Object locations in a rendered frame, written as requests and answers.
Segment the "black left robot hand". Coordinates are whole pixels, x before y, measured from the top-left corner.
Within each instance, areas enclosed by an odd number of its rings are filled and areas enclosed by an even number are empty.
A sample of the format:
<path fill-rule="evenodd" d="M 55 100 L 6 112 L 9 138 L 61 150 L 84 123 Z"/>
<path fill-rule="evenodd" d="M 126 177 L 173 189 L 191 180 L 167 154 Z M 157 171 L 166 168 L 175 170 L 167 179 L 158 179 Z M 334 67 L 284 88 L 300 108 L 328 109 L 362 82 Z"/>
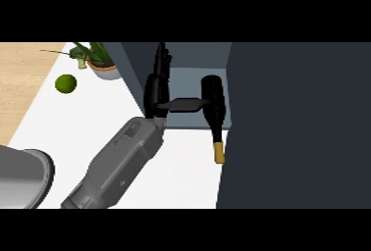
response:
<path fill-rule="evenodd" d="M 173 56 L 161 42 L 157 48 L 154 72 L 148 75 L 144 91 L 145 118 L 166 118 L 170 113 L 197 113 L 209 99 L 176 98 L 170 100 L 170 64 Z"/>

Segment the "grey cabinet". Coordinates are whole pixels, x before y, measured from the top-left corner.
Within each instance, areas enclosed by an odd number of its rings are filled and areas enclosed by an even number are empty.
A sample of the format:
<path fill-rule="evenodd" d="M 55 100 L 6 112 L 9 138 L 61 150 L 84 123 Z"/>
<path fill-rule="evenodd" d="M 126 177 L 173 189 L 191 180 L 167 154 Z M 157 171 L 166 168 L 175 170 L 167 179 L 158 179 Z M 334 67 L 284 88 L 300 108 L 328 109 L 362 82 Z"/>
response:
<path fill-rule="evenodd" d="M 225 104 L 229 104 L 226 65 L 231 42 L 167 42 L 173 56 L 170 67 L 170 99 L 200 98 L 201 79 L 219 75 Z M 157 42 L 105 42 L 115 67 L 132 93 L 141 112 L 148 75 L 154 72 Z"/>

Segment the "black wine bottle gold cap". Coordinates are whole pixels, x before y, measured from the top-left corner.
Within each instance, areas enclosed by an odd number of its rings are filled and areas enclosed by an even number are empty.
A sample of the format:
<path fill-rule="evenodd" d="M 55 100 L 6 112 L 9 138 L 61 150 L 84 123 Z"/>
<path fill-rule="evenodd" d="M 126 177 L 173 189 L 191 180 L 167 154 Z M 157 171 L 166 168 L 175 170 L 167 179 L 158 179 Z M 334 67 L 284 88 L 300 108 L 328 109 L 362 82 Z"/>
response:
<path fill-rule="evenodd" d="M 213 136 L 214 162 L 225 163 L 222 126 L 226 116 L 223 84 L 219 75 L 207 75 L 201 79 L 201 98 L 209 100 L 203 107 L 203 114 L 210 125 Z"/>

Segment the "dark grey cabinet door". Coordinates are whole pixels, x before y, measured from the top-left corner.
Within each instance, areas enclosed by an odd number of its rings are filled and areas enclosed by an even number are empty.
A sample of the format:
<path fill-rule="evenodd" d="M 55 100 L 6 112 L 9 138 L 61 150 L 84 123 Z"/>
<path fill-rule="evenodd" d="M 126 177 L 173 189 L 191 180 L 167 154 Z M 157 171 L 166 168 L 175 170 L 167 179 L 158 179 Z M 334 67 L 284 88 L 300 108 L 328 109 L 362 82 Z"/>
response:
<path fill-rule="evenodd" d="M 371 208 L 371 43 L 231 48 L 222 208 Z"/>

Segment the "potted green plant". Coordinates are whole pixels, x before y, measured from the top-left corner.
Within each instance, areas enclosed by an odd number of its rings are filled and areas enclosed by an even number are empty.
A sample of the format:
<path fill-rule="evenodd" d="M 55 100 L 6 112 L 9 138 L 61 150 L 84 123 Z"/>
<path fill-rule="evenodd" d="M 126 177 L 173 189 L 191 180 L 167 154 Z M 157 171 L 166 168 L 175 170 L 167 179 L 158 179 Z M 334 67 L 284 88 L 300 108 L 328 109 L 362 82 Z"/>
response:
<path fill-rule="evenodd" d="M 87 55 L 86 65 L 93 70 L 96 76 L 104 80 L 120 79 L 118 69 L 104 43 L 92 42 L 89 47 L 86 47 L 80 42 L 76 42 L 74 45 Z"/>

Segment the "green lime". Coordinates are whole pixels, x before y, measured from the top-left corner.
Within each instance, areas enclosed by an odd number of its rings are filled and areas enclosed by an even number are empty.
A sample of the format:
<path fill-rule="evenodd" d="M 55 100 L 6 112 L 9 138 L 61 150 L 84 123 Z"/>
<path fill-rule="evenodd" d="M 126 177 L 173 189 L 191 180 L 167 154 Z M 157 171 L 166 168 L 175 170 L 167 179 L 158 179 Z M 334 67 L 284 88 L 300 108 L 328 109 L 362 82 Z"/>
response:
<path fill-rule="evenodd" d="M 61 75 L 55 81 L 56 90 L 68 94 L 76 90 L 77 87 L 77 78 L 74 75 Z"/>

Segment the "green broccoli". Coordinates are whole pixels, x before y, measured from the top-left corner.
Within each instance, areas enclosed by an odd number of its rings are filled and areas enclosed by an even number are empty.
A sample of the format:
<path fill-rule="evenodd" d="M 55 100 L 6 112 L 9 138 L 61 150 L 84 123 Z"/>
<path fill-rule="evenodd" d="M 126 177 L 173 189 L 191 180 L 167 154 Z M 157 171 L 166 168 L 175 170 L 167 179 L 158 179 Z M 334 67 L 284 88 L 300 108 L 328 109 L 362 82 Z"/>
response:
<path fill-rule="evenodd" d="M 83 70 L 87 68 L 86 61 L 87 55 L 84 54 L 83 50 L 78 47 L 74 47 L 70 50 L 70 58 L 78 61 L 78 69 Z"/>

